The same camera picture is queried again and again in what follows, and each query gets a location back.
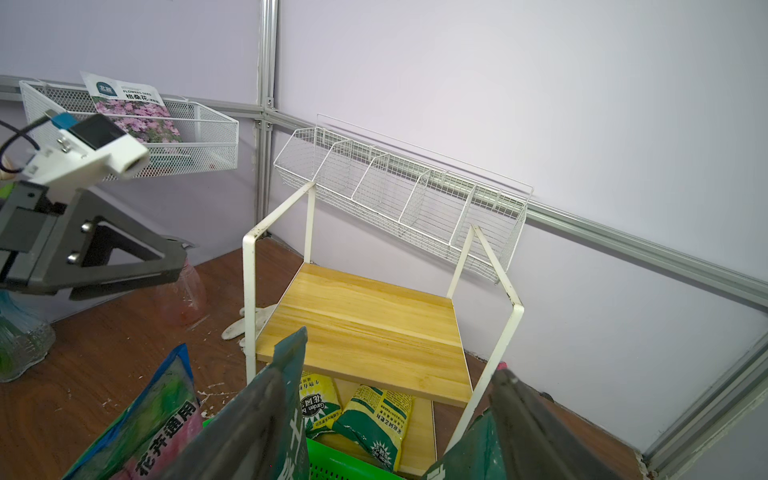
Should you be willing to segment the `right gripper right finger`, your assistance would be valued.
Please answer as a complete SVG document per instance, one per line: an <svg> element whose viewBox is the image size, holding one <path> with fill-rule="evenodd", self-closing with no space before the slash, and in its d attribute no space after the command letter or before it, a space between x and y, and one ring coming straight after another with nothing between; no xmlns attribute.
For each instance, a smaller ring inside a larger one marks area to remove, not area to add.
<svg viewBox="0 0 768 480"><path fill-rule="evenodd" d="M512 371L491 378L490 407L508 479L617 479Z"/></svg>

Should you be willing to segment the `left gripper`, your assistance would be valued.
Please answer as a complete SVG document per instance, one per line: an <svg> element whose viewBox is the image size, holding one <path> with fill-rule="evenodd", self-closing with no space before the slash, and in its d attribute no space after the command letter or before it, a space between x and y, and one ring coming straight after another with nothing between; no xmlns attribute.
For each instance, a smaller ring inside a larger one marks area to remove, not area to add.
<svg viewBox="0 0 768 480"><path fill-rule="evenodd" d="M30 295L70 290L84 301L174 283L187 253L108 203L77 188L67 204L49 188L12 185L1 200L1 288Z"/></svg>

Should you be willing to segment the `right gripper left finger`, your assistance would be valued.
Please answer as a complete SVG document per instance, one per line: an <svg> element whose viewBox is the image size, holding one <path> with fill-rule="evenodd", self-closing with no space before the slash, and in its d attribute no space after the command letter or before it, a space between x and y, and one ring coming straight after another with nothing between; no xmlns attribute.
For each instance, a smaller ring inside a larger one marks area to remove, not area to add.
<svg viewBox="0 0 768 480"><path fill-rule="evenodd" d="M276 464L286 419L285 381L272 367L241 391L160 479L267 479Z"/></svg>

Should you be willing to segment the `dark green fertilizer bag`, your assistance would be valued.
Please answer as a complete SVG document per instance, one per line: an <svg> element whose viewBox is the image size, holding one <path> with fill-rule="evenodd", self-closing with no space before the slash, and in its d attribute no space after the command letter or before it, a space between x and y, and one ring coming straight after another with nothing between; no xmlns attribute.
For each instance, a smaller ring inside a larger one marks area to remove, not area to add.
<svg viewBox="0 0 768 480"><path fill-rule="evenodd" d="M490 408L477 417L462 438L433 464L422 479L505 479L497 425Z"/></svg>
<svg viewBox="0 0 768 480"><path fill-rule="evenodd" d="M285 415L278 423L276 435L270 441L277 450L267 479L309 478L309 454L300 401L300 383L307 341L307 328L300 327L275 346L269 365L281 375L285 389L282 402Z"/></svg>

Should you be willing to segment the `blue green soil bag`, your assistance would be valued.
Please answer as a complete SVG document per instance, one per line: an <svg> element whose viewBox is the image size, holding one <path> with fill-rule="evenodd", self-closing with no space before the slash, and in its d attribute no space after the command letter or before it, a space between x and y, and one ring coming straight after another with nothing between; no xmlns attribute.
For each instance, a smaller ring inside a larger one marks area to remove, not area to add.
<svg viewBox="0 0 768 480"><path fill-rule="evenodd" d="M203 421L185 344L65 473L66 479L153 479L200 433Z"/></svg>

